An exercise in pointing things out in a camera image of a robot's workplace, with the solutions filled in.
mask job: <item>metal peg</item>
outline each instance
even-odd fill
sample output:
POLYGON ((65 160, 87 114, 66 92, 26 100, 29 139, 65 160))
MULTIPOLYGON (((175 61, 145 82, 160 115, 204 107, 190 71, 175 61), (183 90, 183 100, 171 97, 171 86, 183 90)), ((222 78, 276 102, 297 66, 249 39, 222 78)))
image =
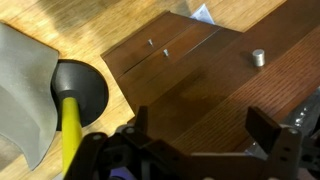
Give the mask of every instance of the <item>metal peg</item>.
POLYGON ((168 57, 168 56, 169 56, 169 51, 168 51, 168 49, 163 50, 163 54, 168 57))
POLYGON ((264 59, 264 50, 263 49, 256 49, 252 52, 253 56, 253 63, 257 67, 261 67, 265 64, 264 59))
POLYGON ((152 39, 149 39, 149 40, 148 40, 148 43, 153 47, 152 39))

